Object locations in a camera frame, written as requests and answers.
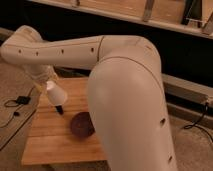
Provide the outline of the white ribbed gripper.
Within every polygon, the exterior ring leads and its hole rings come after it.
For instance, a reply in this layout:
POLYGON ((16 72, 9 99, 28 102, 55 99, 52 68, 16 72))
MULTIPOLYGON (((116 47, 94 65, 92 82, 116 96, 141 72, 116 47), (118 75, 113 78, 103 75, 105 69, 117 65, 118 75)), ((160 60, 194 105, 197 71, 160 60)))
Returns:
POLYGON ((55 81, 58 78, 50 65, 26 65, 25 72, 39 88, 44 87, 48 81, 55 81))

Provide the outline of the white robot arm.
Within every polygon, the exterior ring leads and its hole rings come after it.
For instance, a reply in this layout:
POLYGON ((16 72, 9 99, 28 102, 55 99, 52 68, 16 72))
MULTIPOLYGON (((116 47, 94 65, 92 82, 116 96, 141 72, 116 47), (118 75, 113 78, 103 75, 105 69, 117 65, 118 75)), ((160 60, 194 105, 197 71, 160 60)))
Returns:
POLYGON ((47 42, 19 27, 1 57, 45 83, 52 66, 85 69, 87 102, 111 171, 178 171, 161 75, 161 59, 148 39, 101 35, 47 42))

